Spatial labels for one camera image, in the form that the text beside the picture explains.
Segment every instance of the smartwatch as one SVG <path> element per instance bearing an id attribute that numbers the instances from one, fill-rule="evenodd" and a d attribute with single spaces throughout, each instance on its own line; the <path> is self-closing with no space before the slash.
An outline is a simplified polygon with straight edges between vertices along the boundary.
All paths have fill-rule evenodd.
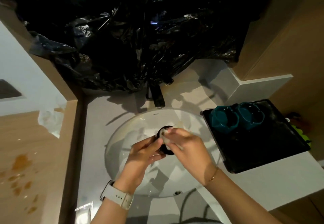
<path id="1" fill-rule="evenodd" d="M 115 182 L 112 180 L 108 182 L 105 189 L 103 189 L 103 192 L 100 195 L 100 200 L 103 201 L 106 197 L 109 200 L 117 203 L 123 209 L 128 210 L 131 207 L 133 195 L 124 193 L 116 189 L 112 186 L 114 183 Z"/>

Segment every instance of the teal ceramic dish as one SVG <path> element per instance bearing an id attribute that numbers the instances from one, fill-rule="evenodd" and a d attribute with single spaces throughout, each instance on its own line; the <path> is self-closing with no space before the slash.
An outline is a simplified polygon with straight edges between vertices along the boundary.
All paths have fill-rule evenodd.
<path id="1" fill-rule="evenodd" d="M 238 115 L 229 106 L 217 106 L 210 114 L 212 127 L 228 134 L 238 126 Z"/>
<path id="2" fill-rule="evenodd" d="M 239 116 L 240 126 L 246 130 L 250 130 L 260 125 L 265 118 L 264 113 L 252 103 L 240 103 L 236 107 L 236 113 Z"/>

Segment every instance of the white wall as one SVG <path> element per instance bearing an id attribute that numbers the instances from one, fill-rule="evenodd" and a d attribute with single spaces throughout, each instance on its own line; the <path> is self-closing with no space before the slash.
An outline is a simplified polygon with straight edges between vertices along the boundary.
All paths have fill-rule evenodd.
<path id="1" fill-rule="evenodd" d="M 22 97 L 0 99 L 0 116 L 52 109 L 66 99 L 0 21 L 0 79 Z"/>

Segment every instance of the sink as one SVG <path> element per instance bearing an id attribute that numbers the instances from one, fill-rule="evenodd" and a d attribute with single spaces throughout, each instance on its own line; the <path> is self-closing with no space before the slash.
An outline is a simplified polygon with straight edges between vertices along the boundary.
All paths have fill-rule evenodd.
<path id="1" fill-rule="evenodd" d="M 219 158 L 219 150 L 202 116 L 185 110 L 152 110 L 136 115 L 122 124 L 111 136 L 105 151 L 105 165 L 109 176 L 116 179 L 124 165 L 131 146 L 156 135 L 164 126 L 182 127 L 198 135 L 212 158 Z M 175 155 L 149 165 L 135 194 L 150 197 L 170 197 L 199 186 L 199 182 L 182 166 Z"/>

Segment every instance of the garbage bag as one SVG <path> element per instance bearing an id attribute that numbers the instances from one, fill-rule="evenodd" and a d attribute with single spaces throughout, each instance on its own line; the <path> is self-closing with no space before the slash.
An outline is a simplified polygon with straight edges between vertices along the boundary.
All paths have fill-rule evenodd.
<path id="1" fill-rule="evenodd" d="M 195 59 L 237 62 L 268 0 L 15 0 L 30 53 L 80 86 L 139 91 Z"/>

